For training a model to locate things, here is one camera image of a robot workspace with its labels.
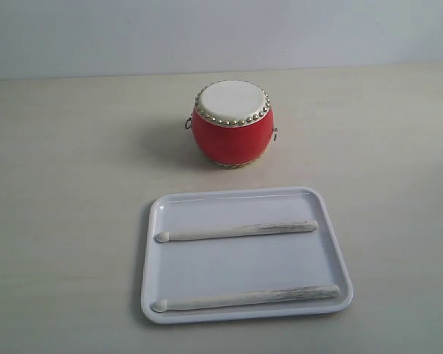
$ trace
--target plastic tray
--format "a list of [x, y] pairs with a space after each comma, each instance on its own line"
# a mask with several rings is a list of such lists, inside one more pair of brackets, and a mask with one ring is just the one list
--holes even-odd
[[[315, 219], [303, 234], [158, 243], [161, 231], [211, 229]], [[157, 313], [158, 299], [237, 294], [310, 285], [340, 287], [333, 299]], [[224, 321], [332, 313], [353, 288], [323, 199], [306, 187], [166, 195], [154, 202], [148, 227], [141, 307], [153, 322]]]

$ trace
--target metal ring handle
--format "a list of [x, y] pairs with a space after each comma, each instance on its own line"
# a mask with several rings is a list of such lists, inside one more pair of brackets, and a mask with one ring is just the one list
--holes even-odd
[[192, 117], [188, 117], [188, 119], [185, 121], [185, 129], [192, 128]]

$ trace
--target wooden drumstick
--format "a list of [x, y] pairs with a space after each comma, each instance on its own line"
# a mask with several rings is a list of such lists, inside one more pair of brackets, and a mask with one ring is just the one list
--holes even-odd
[[230, 306], [267, 304], [271, 302], [328, 299], [340, 294], [338, 285], [306, 286], [274, 291], [249, 291], [235, 295], [205, 296], [186, 300], [158, 300], [151, 308], [156, 312], [170, 310], [200, 310]]
[[158, 242], [208, 240], [212, 238], [274, 235], [293, 232], [312, 232], [318, 228], [315, 220], [294, 223], [262, 223], [259, 225], [237, 226], [221, 229], [191, 230], [191, 231], [163, 231], [155, 236]]

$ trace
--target drum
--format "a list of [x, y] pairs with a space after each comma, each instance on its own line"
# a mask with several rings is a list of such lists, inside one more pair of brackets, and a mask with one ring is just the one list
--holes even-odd
[[225, 167], [255, 161], [277, 133], [269, 95], [237, 80], [212, 83], [201, 90], [185, 127], [192, 128], [200, 150]]

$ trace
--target wall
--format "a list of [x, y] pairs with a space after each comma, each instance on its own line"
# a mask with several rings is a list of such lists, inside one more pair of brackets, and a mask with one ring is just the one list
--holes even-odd
[[443, 60], [443, 0], [0, 0], [0, 79]]

